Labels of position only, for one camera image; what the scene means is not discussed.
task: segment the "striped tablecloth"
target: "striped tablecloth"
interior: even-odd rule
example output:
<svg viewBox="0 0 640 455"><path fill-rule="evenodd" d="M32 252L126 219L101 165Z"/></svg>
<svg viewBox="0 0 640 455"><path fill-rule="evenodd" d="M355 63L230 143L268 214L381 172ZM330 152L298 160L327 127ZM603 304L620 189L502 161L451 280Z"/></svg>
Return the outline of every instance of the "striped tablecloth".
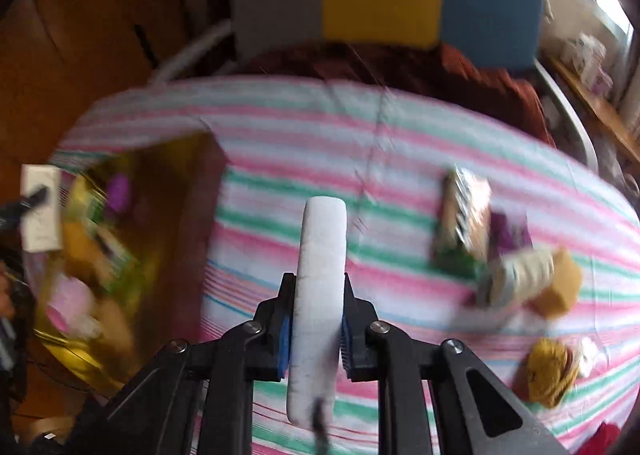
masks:
<svg viewBox="0 0 640 455"><path fill-rule="evenodd" d="M96 103L52 162L68 175L105 154L210 128L228 155L209 246L202 339L219 337L295 271L307 198L348 207L347 271L358 297L412 337L466 342L507 384L540 336L589 336L602 355L556 409L531 409L570 450L622 424L640 383L640 233L623 196L560 152L437 100L349 82L232 77L131 90ZM578 304L554 322L474 308L475 287L430 267L442 179L487 177L492 207L526 212L534 245L582 267ZM312 453L285 416L286 383L256 383L254 453ZM377 452L376 385L340 371L333 453Z"/></svg>

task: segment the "white card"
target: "white card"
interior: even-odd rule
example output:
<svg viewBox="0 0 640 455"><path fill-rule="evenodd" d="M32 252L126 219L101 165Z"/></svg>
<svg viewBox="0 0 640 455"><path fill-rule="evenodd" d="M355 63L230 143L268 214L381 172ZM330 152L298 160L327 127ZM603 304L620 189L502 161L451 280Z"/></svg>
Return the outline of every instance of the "white card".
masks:
<svg viewBox="0 0 640 455"><path fill-rule="evenodd" d="M46 201L22 217L22 248L27 253L62 249L60 236L60 168L45 164L23 164L20 192L31 195L39 186L49 188Z"/></svg>

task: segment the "purple package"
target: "purple package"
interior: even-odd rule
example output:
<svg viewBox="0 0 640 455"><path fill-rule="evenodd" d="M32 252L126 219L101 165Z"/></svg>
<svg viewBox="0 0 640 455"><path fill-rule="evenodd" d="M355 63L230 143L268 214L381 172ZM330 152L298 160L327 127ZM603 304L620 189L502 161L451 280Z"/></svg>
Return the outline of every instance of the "purple package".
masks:
<svg viewBox="0 0 640 455"><path fill-rule="evenodd" d="M131 199L129 178L124 174L116 174L107 186L107 207L114 213L126 212Z"/></svg>
<svg viewBox="0 0 640 455"><path fill-rule="evenodd" d="M532 246L525 214L514 216L502 212L491 212L490 260L510 251Z"/></svg>

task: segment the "pink cup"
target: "pink cup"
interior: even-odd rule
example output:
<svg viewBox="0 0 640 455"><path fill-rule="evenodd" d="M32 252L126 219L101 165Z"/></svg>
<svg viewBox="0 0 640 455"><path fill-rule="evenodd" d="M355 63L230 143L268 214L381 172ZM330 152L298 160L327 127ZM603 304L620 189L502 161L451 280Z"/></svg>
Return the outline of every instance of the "pink cup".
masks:
<svg viewBox="0 0 640 455"><path fill-rule="evenodd" d="M91 313L94 295L85 283L77 278L60 275L56 279L51 300L45 313L53 326L62 334L73 334L75 324Z"/></svg>

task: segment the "sponge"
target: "sponge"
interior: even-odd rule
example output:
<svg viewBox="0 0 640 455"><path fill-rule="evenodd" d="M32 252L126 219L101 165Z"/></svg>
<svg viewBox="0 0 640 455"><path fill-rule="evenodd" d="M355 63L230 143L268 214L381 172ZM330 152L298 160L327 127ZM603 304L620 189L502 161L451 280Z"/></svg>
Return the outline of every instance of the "sponge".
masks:
<svg viewBox="0 0 640 455"><path fill-rule="evenodd" d="M578 301L582 286L582 271L569 251L561 247L553 256L554 275L551 284L531 300L534 309L547 319L567 314Z"/></svg>
<svg viewBox="0 0 640 455"><path fill-rule="evenodd" d="M344 306L347 210L344 201L306 202L293 306L287 417L313 428L332 420Z"/></svg>

